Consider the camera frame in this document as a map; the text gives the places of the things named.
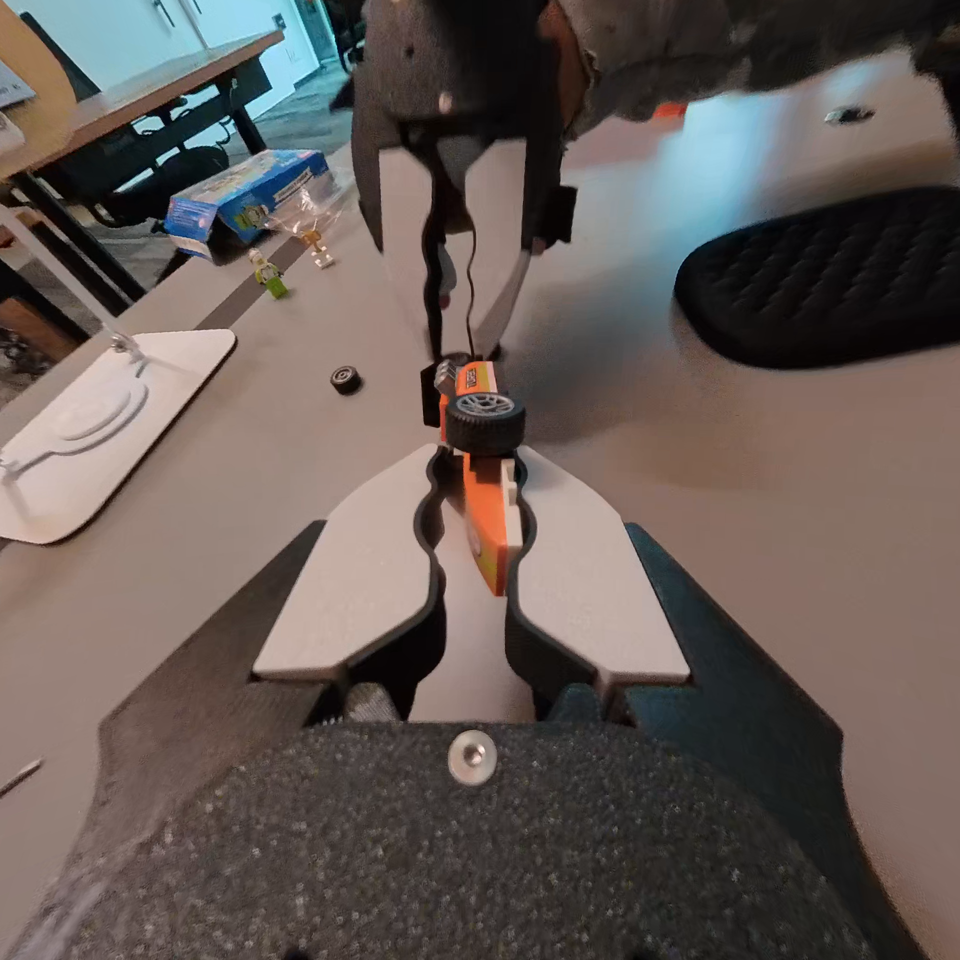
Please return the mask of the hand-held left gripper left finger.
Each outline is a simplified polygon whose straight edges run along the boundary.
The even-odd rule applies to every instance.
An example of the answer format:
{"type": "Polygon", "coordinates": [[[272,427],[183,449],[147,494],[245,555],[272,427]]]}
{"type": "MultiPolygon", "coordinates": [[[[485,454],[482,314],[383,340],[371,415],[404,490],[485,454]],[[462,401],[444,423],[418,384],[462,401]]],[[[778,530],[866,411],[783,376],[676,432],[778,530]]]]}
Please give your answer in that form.
{"type": "Polygon", "coordinates": [[[263,681],[416,684],[446,645],[445,577],[426,531],[441,454],[426,443],[331,511],[258,653],[263,681]]]}

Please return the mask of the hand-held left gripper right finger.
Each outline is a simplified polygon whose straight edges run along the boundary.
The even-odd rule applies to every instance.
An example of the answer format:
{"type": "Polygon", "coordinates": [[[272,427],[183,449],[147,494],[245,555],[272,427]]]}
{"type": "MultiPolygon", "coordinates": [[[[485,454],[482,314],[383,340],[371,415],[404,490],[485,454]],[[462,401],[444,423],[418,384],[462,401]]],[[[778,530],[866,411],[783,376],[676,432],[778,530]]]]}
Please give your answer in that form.
{"type": "Polygon", "coordinates": [[[682,686],[690,666],[619,512],[530,446],[510,570],[508,659],[533,689],[682,686]]]}

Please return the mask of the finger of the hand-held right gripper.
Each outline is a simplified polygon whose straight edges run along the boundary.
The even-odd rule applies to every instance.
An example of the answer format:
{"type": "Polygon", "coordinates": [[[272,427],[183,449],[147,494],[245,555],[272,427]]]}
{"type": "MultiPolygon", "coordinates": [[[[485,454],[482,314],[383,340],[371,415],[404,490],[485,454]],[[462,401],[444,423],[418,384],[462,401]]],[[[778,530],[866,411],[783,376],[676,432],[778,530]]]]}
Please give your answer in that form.
{"type": "Polygon", "coordinates": [[[425,362],[443,356],[442,289],[446,254],[435,222],[433,174],[404,147],[379,153],[382,257],[401,316],[425,362]]]}
{"type": "Polygon", "coordinates": [[[522,247],[526,141],[462,138],[462,196],[471,223],[457,234],[457,351],[491,354],[529,270],[522,247]]]}

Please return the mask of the orange white lego car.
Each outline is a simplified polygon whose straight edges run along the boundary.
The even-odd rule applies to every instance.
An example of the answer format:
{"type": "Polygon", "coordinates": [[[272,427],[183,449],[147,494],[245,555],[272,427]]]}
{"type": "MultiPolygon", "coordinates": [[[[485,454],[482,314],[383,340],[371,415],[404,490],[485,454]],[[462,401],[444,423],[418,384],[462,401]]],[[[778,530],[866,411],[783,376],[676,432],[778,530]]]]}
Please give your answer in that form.
{"type": "Polygon", "coordinates": [[[451,354],[424,372],[428,388],[424,419],[438,430],[439,444],[459,463],[462,514],[474,563],[494,596],[507,591],[510,568],[523,546],[517,452],[501,457],[477,457],[447,444],[446,413],[449,401],[468,393],[498,392],[510,395],[498,380],[496,362],[451,354]]]}

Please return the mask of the gold lego trophy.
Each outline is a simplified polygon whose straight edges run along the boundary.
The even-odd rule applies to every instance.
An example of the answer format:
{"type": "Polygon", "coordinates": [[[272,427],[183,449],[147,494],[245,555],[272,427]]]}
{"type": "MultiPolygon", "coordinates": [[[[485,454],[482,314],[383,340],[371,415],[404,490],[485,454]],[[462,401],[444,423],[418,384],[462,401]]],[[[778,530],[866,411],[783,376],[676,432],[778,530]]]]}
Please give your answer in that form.
{"type": "Polygon", "coordinates": [[[337,261],[315,219],[305,218],[300,224],[297,237],[319,270],[330,269],[336,264],[337,261]]]}

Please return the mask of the green lego minifigure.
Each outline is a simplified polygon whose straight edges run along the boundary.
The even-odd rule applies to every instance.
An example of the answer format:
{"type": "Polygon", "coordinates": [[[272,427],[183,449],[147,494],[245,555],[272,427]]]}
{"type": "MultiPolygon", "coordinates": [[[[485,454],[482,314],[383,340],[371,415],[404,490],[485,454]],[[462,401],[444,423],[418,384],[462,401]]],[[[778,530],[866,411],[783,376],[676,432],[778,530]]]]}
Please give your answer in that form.
{"type": "Polygon", "coordinates": [[[257,283],[262,286],[274,300],[278,301],[289,296],[290,292],[284,282],[283,273],[276,264],[255,247],[249,248],[246,255],[254,270],[254,277],[257,283]]]}

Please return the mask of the blue lego box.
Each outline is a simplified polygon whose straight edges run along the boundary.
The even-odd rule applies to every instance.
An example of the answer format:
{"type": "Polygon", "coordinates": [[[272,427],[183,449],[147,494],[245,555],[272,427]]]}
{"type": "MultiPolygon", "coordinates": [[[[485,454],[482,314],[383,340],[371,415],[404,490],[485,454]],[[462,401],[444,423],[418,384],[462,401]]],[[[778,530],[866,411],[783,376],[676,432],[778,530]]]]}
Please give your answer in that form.
{"type": "Polygon", "coordinates": [[[263,150],[174,194],[162,226],[181,252],[222,262],[253,246],[281,205],[329,169],[318,150],[263,150]]]}

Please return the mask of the person's right hand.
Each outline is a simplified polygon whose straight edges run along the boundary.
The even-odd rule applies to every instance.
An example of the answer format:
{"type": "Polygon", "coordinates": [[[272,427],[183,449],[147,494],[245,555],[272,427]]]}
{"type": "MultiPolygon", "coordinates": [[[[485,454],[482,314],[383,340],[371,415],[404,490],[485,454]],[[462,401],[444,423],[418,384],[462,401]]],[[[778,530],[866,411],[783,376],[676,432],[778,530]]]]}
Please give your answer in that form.
{"type": "Polygon", "coordinates": [[[581,50],[570,18],[556,1],[546,2],[537,19],[537,33],[556,56],[558,105],[567,141],[579,138],[594,82],[593,67],[581,50]]]}

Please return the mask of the clear plastic bag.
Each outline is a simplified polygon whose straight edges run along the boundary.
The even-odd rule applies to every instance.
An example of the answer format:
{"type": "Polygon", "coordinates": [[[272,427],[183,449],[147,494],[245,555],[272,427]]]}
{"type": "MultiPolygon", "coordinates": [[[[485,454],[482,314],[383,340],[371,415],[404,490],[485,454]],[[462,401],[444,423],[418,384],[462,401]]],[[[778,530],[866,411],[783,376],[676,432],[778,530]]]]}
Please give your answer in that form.
{"type": "Polygon", "coordinates": [[[286,189],[286,196],[277,203],[266,220],[266,229],[298,237],[301,223],[315,219],[325,241],[326,234],[341,214],[356,199],[354,173],[335,167],[322,174],[309,174],[286,189]]]}

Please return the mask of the wooden office desk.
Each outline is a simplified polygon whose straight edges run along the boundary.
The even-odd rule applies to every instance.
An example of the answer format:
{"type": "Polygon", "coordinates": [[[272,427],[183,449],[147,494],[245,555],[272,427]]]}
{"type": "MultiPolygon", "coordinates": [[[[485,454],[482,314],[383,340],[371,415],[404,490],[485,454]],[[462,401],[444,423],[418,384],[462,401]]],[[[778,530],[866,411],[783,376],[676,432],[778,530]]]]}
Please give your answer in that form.
{"type": "Polygon", "coordinates": [[[76,250],[83,264],[81,288],[109,315],[116,317],[127,310],[146,295],[146,289],[76,220],[69,210],[72,203],[38,177],[38,170],[126,124],[140,133],[158,129],[161,121],[148,114],[178,98],[184,98],[186,106],[173,112],[185,114],[174,123],[174,142],[186,144],[230,121],[250,155],[265,151],[266,143],[247,108],[271,90],[260,58],[282,40],[281,30],[235,40],[167,61],[83,101],[68,102],[65,144],[42,148],[38,158],[21,160],[2,174],[2,181],[23,194],[76,250]]]}

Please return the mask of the black office chair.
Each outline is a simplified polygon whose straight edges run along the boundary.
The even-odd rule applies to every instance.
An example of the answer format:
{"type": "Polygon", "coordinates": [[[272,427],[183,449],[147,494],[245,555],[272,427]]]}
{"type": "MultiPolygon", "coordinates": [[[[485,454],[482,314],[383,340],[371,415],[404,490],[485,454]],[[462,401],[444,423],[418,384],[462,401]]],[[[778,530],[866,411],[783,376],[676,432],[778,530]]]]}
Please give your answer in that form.
{"type": "Polygon", "coordinates": [[[110,229],[162,221],[172,196],[223,172],[230,165],[222,143],[188,147],[174,142],[186,99],[177,98],[148,114],[161,126],[144,132],[120,126],[37,170],[36,175],[70,205],[85,208],[110,229]]]}

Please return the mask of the black honeycomb wrist rest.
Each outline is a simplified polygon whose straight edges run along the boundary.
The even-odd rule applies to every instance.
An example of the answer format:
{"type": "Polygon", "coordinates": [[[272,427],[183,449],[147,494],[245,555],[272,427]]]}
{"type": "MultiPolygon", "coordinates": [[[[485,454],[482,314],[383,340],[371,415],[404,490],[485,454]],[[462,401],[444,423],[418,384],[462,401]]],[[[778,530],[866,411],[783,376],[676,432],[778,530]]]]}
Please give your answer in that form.
{"type": "Polygon", "coordinates": [[[820,370],[959,342],[959,191],[918,186],[753,223],[694,249],[674,299],[747,367],[820,370]]]}

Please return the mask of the white base plate with lever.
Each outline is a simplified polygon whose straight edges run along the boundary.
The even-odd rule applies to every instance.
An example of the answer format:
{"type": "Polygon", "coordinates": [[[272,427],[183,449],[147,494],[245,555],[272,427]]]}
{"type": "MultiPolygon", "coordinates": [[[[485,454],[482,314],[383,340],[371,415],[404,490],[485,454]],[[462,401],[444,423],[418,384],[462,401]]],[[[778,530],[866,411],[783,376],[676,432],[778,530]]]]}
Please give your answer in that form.
{"type": "Polygon", "coordinates": [[[109,333],[104,353],[2,445],[2,541],[49,546],[88,525],[237,345],[230,329],[109,333]]]}

